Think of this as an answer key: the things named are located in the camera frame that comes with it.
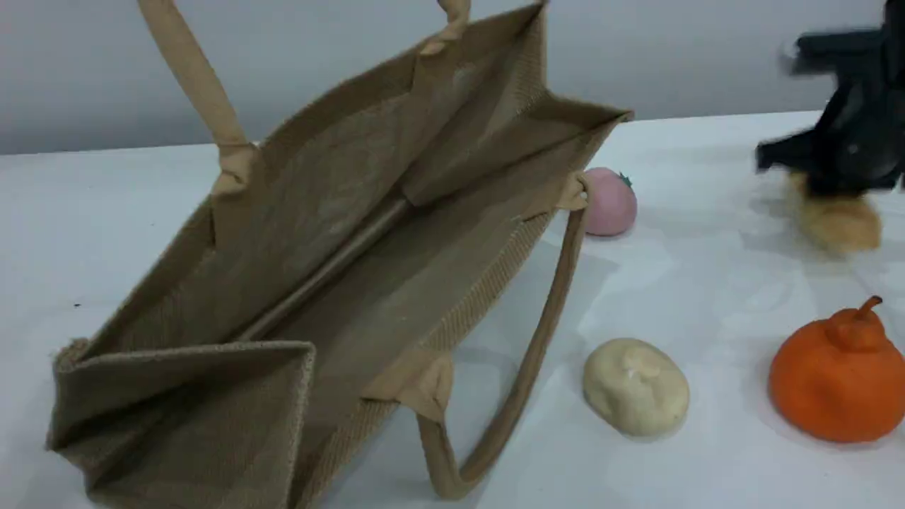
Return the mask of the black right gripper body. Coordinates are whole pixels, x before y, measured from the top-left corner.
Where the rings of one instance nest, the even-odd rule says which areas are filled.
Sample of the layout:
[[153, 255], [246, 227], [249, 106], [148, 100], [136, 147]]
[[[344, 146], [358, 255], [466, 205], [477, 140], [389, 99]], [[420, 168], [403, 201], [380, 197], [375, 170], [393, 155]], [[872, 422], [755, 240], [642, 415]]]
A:
[[814, 130], [839, 135], [831, 176], [810, 176], [815, 194], [892, 189], [903, 174], [903, 2], [884, 5], [874, 64], [834, 74], [836, 90]]

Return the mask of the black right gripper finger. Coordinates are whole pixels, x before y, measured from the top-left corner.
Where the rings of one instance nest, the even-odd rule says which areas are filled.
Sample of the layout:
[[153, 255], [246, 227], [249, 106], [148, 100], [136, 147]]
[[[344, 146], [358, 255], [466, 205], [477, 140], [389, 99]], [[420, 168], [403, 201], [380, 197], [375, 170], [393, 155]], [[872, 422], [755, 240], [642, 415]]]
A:
[[790, 76], [844, 74], [877, 60], [879, 30], [803, 33], [780, 48], [780, 68]]
[[838, 134], [824, 130], [804, 130], [762, 141], [755, 148], [755, 171], [782, 167], [809, 176], [831, 176], [838, 142]]

